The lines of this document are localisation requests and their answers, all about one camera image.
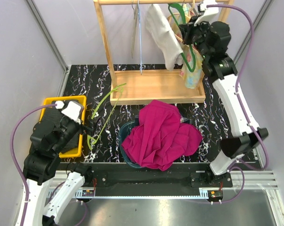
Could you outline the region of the lime green hanger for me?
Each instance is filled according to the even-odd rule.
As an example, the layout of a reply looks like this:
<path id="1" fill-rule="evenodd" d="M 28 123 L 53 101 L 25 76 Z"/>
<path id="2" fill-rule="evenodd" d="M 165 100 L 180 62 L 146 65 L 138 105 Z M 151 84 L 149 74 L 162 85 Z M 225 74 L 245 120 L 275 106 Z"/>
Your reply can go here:
<path id="1" fill-rule="evenodd" d="M 107 124 L 109 123 L 110 118 L 123 95 L 124 87 L 126 84 L 127 83 L 123 83 L 114 88 L 111 88 L 111 90 L 99 101 L 97 106 L 91 109 L 91 115 L 89 119 L 90 122 L 93 122 L 94 131 L 91 135 L 87 135 L 87 145 L 91 152 L 101 139 L 102 133 L 106 129 Z M 119 94 L 119 97 L 112 105 L 112 109 L 110 111 L 107 111 L 105 105 L 108 103 L 108 99 L 111 97 L 111 95 L 114 94 Z"/>

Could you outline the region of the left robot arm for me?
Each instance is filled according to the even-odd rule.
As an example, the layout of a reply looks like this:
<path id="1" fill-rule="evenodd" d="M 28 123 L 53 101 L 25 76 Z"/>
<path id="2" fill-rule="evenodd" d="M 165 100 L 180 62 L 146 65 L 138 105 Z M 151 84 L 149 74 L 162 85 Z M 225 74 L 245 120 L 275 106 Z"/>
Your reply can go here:
<path id="1" fill-rule="evenodd" d="M 62 187 L 48 203 L 45 202 L 61 162 L 59 153 L 77 133 L 92 135 L 94 130 L 71 119 L 63 119 L 58 127 L 48 120 L 35 124 L 30 136 L 32 150 L 21 170 L 25 185 L 16 225 L 56 226 L 77 190 L 82 186 L 97 184 L 91 166 L 72 163 Z"/>

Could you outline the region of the navy plaid skirt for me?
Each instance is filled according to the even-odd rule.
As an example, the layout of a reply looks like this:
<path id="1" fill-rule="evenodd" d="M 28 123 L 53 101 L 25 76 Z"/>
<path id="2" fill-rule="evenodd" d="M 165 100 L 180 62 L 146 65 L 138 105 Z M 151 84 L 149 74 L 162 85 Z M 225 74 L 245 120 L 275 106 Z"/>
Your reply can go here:
<path id="1" fill-rule="evenodd" d="M 190 124 L 190 119 L 182 116 L 180 119 L 180 123 Z"/>

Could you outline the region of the teal transparent plastic basin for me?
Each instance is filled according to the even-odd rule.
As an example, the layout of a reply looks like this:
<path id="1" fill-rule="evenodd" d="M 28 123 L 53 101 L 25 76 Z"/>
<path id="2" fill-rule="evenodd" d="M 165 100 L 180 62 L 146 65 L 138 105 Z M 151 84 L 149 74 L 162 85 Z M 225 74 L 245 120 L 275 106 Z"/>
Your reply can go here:
<path id="1" fill-rule="evenodd" d="M 124 124 L 119 132 L 124 161 L 136 169 L 165 171 L 181 156 L 193 155 L 202 136 L 180 119 L 176 115 L 140 116 Z"/>

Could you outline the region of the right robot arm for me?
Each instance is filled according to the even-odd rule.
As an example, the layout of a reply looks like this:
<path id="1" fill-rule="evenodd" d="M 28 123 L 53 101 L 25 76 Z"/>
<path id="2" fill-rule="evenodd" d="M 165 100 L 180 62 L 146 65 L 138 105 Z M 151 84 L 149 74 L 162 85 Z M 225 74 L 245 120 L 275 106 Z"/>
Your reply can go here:
<path id="1" fill-rule="evenodd" d="M 212 24 L 190 21 L 180 24 L 179 30 L 183 44 L 194 45 L 203 58 L 204 75 L 217 91 L 230 121 L 232 137 L 220 141 L 221 151 L 201 177 L 214 187 L 227 177 L 235 162 L 268 136 L 268 130 L 260 128 L 252 118 L 238 82 L 237 69 L 227 54 L 231 40 L 229 25 L 221 21 Z"/>

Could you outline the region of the magenta dress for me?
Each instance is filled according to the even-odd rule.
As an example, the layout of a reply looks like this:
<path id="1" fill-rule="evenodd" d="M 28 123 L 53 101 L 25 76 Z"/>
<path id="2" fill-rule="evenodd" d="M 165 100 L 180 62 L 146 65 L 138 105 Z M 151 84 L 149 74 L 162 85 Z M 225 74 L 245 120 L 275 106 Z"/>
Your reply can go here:
<path id="1" fill-rule="evenodd" d="M 193 155 L 203 137 L 181 122 L 177 107 L 153 100 L 142 108 L 135 126 L 122 142 L 126 155 L 142 168 L 167 170 L 181 156 Z"/>

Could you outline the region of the white garment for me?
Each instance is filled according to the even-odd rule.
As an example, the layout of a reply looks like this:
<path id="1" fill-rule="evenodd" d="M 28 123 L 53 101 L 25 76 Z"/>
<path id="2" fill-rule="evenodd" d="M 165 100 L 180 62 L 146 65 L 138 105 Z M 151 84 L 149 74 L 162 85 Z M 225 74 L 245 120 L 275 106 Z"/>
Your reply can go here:
<path id="1" fill-rule="evenodd" d="M 151 4 L 148 8 L 146 13 L 146 29 L 151 34 L 158 48 L 162 51 L 166 69 L 172 71 L 178 58 L 184 52 L 158 4 Z"/>

